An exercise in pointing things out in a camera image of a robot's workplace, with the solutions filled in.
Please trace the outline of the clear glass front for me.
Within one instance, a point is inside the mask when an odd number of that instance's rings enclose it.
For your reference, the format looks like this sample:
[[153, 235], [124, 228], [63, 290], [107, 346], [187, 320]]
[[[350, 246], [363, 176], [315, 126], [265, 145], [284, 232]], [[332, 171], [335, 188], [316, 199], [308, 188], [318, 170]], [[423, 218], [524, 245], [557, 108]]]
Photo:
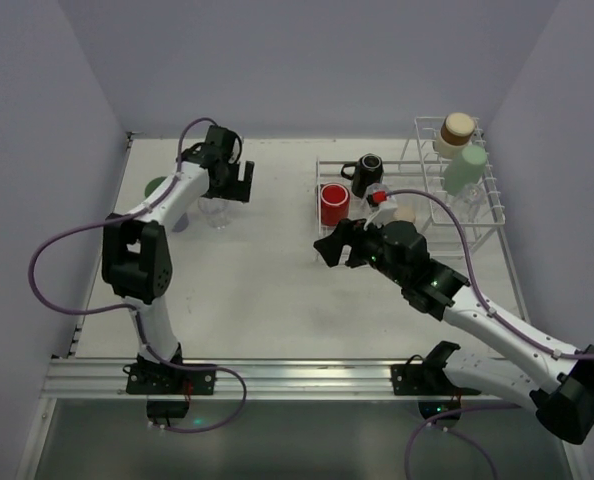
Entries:
[[230, 223], [230, 202], [221, 198], [205, 198], [198, 200], [198, 209], [207, 224], [214, 229], [222, 230]]

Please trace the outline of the beige cup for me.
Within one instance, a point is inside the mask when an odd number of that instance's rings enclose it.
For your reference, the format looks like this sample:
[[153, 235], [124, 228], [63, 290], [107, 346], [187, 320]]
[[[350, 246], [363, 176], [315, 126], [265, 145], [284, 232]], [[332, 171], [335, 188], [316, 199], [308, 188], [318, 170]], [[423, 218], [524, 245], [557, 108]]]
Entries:
[[416, 223], [415, 210], [407, 205], [399, 206], [393, 213], [392, 219], [394, 221], [405, 221], [412, 224]]

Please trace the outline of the red mug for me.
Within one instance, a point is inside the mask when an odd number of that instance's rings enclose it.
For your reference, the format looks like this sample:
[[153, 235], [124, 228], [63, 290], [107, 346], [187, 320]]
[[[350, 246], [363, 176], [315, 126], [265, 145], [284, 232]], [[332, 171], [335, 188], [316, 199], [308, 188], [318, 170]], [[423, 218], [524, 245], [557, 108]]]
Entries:
[[324, 226], [335, 227], [348, 217], [350, 192], [341, 184], [328, 183], [320, 189], [320, 220]]

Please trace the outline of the lavender cup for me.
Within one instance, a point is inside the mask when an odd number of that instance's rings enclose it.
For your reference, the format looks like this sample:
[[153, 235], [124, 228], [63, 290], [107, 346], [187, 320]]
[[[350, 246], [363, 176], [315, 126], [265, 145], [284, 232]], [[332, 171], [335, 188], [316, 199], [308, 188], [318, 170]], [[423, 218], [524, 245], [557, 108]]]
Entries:
[[172, 232], [173, 233], [182, 233], [188, 228], [189, 224], [190, 224], [190, 220], [189, 220], [188, 213], [184, 212], [172, 226]]

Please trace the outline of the black mug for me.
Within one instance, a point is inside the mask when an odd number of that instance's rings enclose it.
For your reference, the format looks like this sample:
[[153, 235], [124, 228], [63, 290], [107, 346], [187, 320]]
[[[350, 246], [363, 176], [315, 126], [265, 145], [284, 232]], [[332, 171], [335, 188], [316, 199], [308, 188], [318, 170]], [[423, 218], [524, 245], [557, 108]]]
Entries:
[[340, 170], [340, 176], [351, 182], [351, 193], [362, 198], [370, 185], [381, 182], [383, 172], [382, 158], [369, 153], [354, 163], [345, 163]]

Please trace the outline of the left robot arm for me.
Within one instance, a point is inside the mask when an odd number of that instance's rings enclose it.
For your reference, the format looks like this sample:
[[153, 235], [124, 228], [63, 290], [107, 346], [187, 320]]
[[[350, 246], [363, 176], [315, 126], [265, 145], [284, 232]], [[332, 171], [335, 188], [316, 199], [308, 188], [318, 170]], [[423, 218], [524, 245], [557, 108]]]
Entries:
[[201, 198], [250, 201], [254, 163], [240, 163], [242, 150], [239, 134], [212, 124], [203, 141], [178, 142], [175, 169], [139, 206], [107, 217], [102, 279], [130, 312], [140, 360], [185, 369], [165, 299], [173, 278], [168, 233]]

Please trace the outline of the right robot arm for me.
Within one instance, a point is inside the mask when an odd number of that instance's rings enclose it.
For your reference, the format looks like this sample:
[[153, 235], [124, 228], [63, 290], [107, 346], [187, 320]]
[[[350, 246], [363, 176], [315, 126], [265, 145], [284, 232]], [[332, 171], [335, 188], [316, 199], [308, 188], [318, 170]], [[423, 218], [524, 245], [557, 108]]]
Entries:
[[511, 315], [464, 276], [433, 259], [412, 223], [375, 226], [341, 220], [313, 244], [335, 267], [367, 265], [393, 281], [415, 310], [463, 330], [501, 354], [484, 361], [453, 350], [442, 361], [449, 383], [478, 390], [531, 411], [550, 433], [582, 444], [594, 426], [594, 345], [580, 349]]

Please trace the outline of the clear glass upper rack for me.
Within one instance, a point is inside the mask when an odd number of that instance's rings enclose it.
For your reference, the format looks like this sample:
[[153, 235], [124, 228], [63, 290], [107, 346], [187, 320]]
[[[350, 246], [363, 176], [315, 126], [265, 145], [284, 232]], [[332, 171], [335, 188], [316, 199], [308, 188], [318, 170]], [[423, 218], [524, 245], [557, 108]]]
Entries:
[[451, 209], [461, 224], [473, 223], [485, 203], [486, 193], [479, 184], [466, 184], [453, 198]]

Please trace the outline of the tall light green cup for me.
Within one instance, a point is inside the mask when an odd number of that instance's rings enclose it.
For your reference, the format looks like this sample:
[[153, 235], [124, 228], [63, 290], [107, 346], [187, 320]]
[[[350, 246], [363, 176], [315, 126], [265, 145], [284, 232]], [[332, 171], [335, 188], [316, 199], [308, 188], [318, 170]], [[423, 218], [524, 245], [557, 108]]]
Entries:
[[464, 147], [451, 160], [443, 172], [443, 189], [451, 196], [456, 196], [467, 184], [477, 183], [483, 175], [488, 155], [479, 145]]

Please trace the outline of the right black controller box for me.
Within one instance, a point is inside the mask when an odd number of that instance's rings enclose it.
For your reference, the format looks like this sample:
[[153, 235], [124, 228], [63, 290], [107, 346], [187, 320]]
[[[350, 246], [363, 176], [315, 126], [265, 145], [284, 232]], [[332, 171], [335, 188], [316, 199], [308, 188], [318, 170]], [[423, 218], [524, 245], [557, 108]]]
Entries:
[[457, 400], [424, 400], [418, 402], [418, 410], [424, 419], [441, 413], [459, 410], [462, 407]]

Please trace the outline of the black controller box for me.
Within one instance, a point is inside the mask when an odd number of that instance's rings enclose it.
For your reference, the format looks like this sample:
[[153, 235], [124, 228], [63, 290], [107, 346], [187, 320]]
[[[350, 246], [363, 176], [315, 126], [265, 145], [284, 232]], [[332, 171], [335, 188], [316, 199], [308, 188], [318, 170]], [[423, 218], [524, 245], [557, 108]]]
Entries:
[[462, 407], [457, 400], [424, 400], [418, 402], [418, 410], [424, 419], [441, 413], [459, 410]]
[[146, 402], [146, 416], [153, 423], [173, 423], [184, 419], [189, 411], [185, 400], [149, 400]]

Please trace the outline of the left black controller box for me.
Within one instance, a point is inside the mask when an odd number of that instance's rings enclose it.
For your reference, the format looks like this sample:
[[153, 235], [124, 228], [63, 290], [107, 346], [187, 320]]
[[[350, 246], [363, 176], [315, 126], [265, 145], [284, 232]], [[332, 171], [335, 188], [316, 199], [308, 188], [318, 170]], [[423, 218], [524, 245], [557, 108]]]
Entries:
[[153, 423], [173, 423], [184, 419], [189, 411], [185, 400], [149, 400], [146, 402], [146, 416]]

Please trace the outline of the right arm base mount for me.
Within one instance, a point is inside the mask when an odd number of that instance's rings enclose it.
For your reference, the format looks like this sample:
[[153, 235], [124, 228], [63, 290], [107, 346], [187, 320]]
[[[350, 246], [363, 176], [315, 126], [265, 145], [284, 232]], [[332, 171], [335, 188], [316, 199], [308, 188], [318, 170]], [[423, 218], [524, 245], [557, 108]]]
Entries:
[[390, 366], [390, 380], [396, 396], [478, 396], [479, 390], [457, 387], [444, 368], [447, 360], [460, 346], [441, 341], [425, 357], [414, 354], [405, 363]]

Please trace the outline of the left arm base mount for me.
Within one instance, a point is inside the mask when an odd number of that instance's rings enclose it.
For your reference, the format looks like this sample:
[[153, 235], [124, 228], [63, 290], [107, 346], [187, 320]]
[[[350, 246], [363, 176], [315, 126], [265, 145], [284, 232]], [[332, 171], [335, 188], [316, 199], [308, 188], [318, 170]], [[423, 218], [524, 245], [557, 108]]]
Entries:
[[212, 395], [216, 380], [213, 365], [198, 370], [180, 370], [138, 357], [122, 371], [127, 375], [130, 395]]

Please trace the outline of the aluminium mounting rail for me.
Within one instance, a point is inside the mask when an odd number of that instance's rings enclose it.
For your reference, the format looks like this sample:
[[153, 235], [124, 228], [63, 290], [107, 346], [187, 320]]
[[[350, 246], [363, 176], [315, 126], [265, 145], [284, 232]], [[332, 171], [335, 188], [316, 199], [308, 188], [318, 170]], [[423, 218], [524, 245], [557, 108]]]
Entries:
[[456, 353], [444, 371], [457, 387], [478, 396], [396, 396], [390, 366], [396, 360], [280, 361], [243, 360], [216, 367], [212, 395], [130, 395], [122, 371], [131, 359], [56, 359], [49, 365], [40, 396], [43, 399], [145, 400], [487, 400], [513, 403], [528, 400], [535, 385], [511, 363]]

